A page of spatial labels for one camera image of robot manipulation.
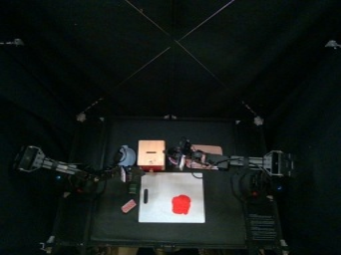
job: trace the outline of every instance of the cardboard box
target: cardboard box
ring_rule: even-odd
[[[137,166],[144,171],[165,169],[165,142],[163,140],[139,140]]]

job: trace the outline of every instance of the eraser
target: eraser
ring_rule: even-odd
[[[136,203],[135,201],[131,199],[125,204],[124,206],[121,207],[121,210],[124,213],[128,213],[129,210],[136,206]]]

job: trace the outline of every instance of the black table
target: black table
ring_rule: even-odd
[[[192,143],[219,145],[225,155],[264,154],[262,133],[252,124],[112,119],[80,126],[70,158],[101,168],[109,164],[120,145],[137,149],[139,139],[163,139],[167,145],[175,145],[181,136]],[[101,184],[93,196],[72,194],[61,198],[56,244],[244,248],[242,205],[231,192],[231,175],[232,169],[203,171],[204,223],[139,223],[140,196],[128,195],[127,184],[119,179]],[[137,206],[124,214],[120,208],[129,199]]]

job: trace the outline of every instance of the small box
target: small box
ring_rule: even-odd
[[[137,166],[144,171],[165,169],[165,142],[163,140],[139,140]]]

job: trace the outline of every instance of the metal rod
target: metal rod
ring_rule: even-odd
[[[137,73],[140,72],[145,66],[169,49],[171,47],[167,47],[160,53],[156,54],[156,56],[149,60],[147,61],[132,73],[128,77],[125,77],[116,85],[114,85],[114,89],[121,86],[129,79],[131,77]],[[78,113],[82,114],[84,112],[86,112],[100,101],[104,100],[104,97],[100,97],[98,99],[96,99],[92,104]]]
[[[179,39],[184,39],[235,0],[228,1]]]
[[[181,45],[181,43],[176,40],[173,40],[176,42],[176,44],[179,45],[179,47],[185,51],[185,53],[192,57],[192,59],[196,61],[196,63],[204,68],[204,70],[209,73],[209,75],[213,77],[213,79],[217,81],[217,83],[227,87],[227,84],[217,78],[217,76],[213,74],[213,72],[207,68],[207,66],[197,60],[197,58],[193,56],[193,54],[187,50],[187,48]],[[248,111],[252,113],[252,115],[256,117],[258,114],[256,112],[252,110],[252,108],[248,106],[248,104],[240,100],[239,98],[234,97],[240,104],[248,109]]]
[[[212,73],[212,71],[205,67],[205,65],[197,60],[197,58],[193,56],[193,54],[187,50],[187,48],[179,43],[179,41],[173,40],[179,47],[185,51],[185,53],[192,57],[192,59],[196,61],[196,63],[205,69],[205,71],[209,73],[209,75],[213,77],[213,79],[217,81],[217,83],[225,87],[225,84],[221,82],[221,80],[216,77],[216,75]]]
[[[144,12],[128,1],[125,2],[133,7],[133,9],[151,21],[151,23],[163,31],[163,33],[168,36],[168,32],[156,24],[156,22],[144,14]]]

